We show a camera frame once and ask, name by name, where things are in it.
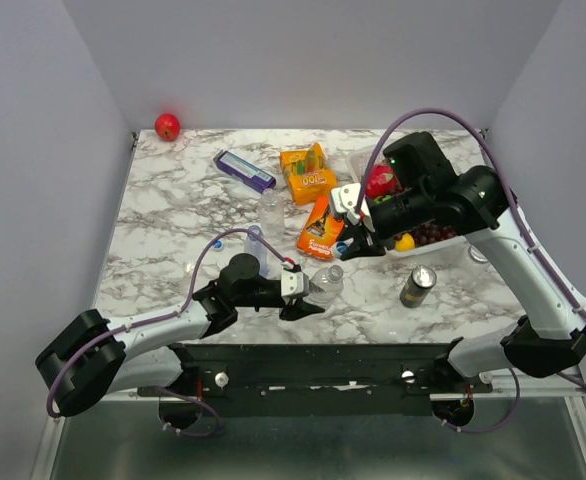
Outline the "clear small plastic bottle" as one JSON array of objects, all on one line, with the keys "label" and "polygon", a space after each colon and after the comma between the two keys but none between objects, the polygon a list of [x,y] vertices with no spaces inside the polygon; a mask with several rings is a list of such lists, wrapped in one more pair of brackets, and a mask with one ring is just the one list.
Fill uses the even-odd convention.
[{"label": "clear small plastic bottle", "polygon": [[310,279],[306,301],[327,309],[344,290],[344,271],[339,265],[323,267]]}]

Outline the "blue tinted plastic bottle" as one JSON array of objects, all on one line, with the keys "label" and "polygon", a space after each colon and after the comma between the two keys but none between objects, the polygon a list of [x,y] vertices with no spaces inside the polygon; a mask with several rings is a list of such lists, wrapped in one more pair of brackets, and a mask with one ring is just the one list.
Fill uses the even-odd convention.
[{"label": "blue tinted plastic bottle", "polygon": [[258,225],[248,227],[249,233],[244,240],[244,252],[254,256],[260,267],[260,275],[264,278],[268,276],[268,249],[264,246],[259,238],[263,237],[263,232]]}]

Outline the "silver metal jar lid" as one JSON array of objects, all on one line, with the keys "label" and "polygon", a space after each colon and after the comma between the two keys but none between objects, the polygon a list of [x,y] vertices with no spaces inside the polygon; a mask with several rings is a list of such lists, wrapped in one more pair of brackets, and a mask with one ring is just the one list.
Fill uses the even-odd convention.
[{"label": "silver metal jar lid", "polygon": [[477,264],[487,264],[489,260],[474,246],[470,245],[468,248],[468,256],[470,260]]}]

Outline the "clear wide-mouth plastic jar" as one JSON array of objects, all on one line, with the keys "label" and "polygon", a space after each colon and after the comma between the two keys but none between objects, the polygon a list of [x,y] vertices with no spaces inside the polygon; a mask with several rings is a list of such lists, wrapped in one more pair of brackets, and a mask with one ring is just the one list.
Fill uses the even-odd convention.
[{"label": "clear wide-mouth plastic jar", "polygon": [[489,260],[473,245],[467,249],[465,271],[471,282],[478,281],[491,266]]}]

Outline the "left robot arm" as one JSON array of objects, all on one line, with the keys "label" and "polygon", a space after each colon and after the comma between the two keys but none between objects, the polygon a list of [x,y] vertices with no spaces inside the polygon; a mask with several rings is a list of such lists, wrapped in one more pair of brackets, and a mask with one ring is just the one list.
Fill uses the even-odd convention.
[{"label": "left robot arm", "polygon": [[184,305],[120,318],[84,311],[36,357],[48,388],[47,414],[72,417],[109,393],[137,387],[185,394],[195,372],[177,359],[171,345],[221,333],[237,321],[241,308],[276,309],[283,321],[319,314],[322,307],[307,300],[310,291],[309,277],[291,260],[282,263],[278,278],[268,279],[256,257],[240,253]]}]

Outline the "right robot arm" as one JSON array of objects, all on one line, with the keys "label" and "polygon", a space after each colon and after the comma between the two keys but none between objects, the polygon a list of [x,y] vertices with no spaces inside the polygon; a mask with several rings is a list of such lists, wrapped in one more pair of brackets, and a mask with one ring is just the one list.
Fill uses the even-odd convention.
[{"label": "right robot arm", "polygon": [[403,192],[375,203],[352,183],[332,190],[330,207],[343,220],[343,260],[382,256],[394,236],[433,222],[450,226],[494,267],[525,311],[501,331],[455,340],[433,367],[433,379],[453,392],[481,372],[515,367],[545,378],[586,355],[586,297],[568,284],[536,241],[522,211],[494,169],[455,172],[428,132],[388,146],[385,158]]}]

